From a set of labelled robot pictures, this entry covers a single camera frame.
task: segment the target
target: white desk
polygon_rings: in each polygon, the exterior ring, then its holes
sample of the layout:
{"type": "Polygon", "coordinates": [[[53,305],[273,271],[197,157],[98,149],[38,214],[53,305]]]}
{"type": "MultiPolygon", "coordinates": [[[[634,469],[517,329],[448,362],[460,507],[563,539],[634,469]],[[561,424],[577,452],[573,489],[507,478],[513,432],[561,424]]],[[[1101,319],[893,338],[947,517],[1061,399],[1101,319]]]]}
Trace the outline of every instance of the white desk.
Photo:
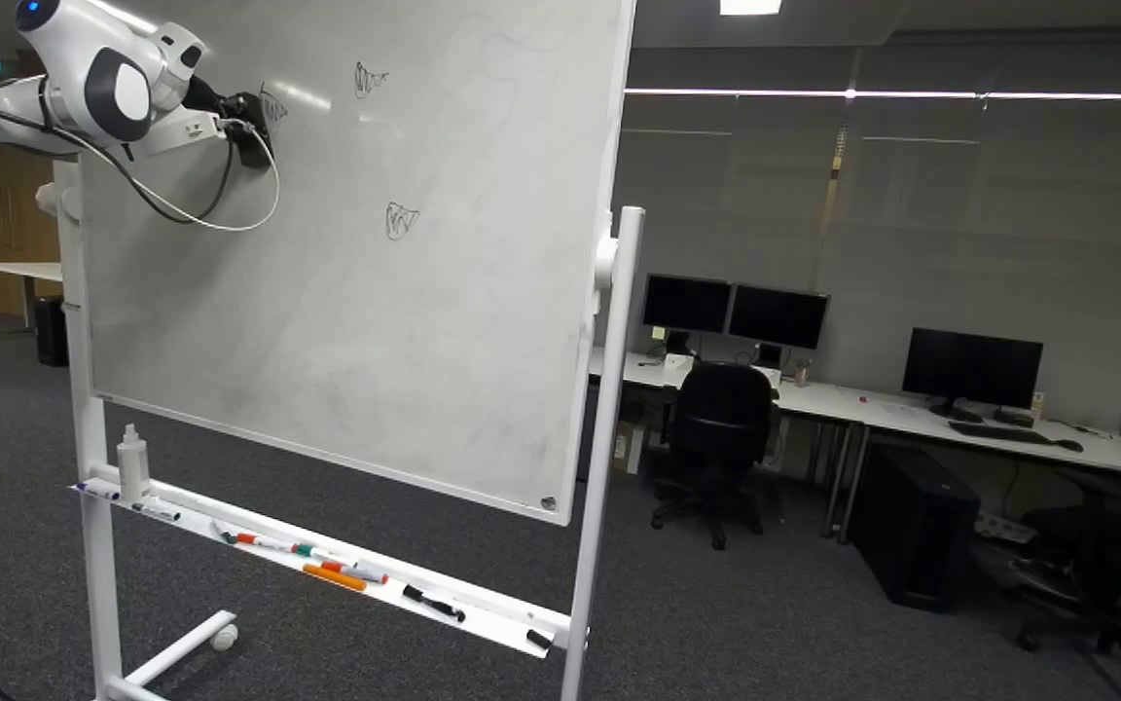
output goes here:
{"type": "MultiPolygon", "coordinates": [[[[668,355],[666,362],[629,355],[622,382],[651,385],[651,389],[681,389],[688,368],[692,368],[692,359],[681,359],[681,355],[668,355]]],[[[836,473],[828,489],[828,528],[839,536],[860,498],[862,452],[869,452],[870,432],[893,432],[893,437],[914,437],[914,441],[962,442],[962,446],[982,446],[982,452],[1005,452],[1005,454],[1121,473],[1121,437],[1110,437],[1110,432],[1076,432],[1070,424],[1036,421],[1037,437],[1075,441],[1080,452],[1065,452],[1058,442],[984,441],[984,437],[953,432],[947,416],[928,411],[919,395],[908,395],[908,393],[870,393],[870,389],[828,385],[828,382],[797,385],[797,382],[783,382],[779,368],[761,368],[761,366],[758,372],[779,389],[783,411],[819,416],[819,421],[839,424],[839,454],[836,454],[836,473]]]]}
{"type": "Polygon", "coordinates": [[[0,277],[20,281],[20,305],[24,305],[24,325],[32,329],[32,308],[38,305],[38,281],[63,282],[63,263],[57,260],[0,260],[0,277]]]}

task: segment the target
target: computer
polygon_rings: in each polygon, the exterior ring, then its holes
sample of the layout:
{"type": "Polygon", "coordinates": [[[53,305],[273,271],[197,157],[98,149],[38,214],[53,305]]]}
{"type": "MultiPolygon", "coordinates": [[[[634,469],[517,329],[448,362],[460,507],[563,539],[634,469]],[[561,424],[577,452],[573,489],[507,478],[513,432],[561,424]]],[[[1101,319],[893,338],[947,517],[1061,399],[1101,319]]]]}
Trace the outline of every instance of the computer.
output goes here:
{"type": "Polygon", "coordinates": [[[770,347],[816,351],[819,329],[826,329],[826,311],[828,311],[826,294],[738,289],[726,329],[770,342],[770,347]]]}
{"type": "Polygon", "coordinates": [[[1032,410],[1041,342],[910,329],[901,389],[937,395],[935,411],[962,416],[962,399],[1032,410]]]}
{"type": "Polygon", "coordinates": [[[725,333],[726,298],[730,289],[721,281],[651,277],[640,324],[725,333]]]}

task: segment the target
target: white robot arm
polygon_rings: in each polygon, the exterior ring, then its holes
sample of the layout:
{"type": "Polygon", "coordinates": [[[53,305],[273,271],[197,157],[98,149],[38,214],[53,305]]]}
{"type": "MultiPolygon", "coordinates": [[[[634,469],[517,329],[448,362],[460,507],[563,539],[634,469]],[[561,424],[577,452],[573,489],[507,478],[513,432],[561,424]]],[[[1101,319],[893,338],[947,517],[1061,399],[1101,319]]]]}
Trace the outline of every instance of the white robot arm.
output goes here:
{"type": "Polygon", "coordinates": [[[147,157],[232,134],[249,167],[267,164],[260,105],[193,76],[204,42],[185,27],[150,27],[99,0],[20,0],[16,24],[47,72],[0,85],[0,145],[67,157],[92,138],[147,157]]]}

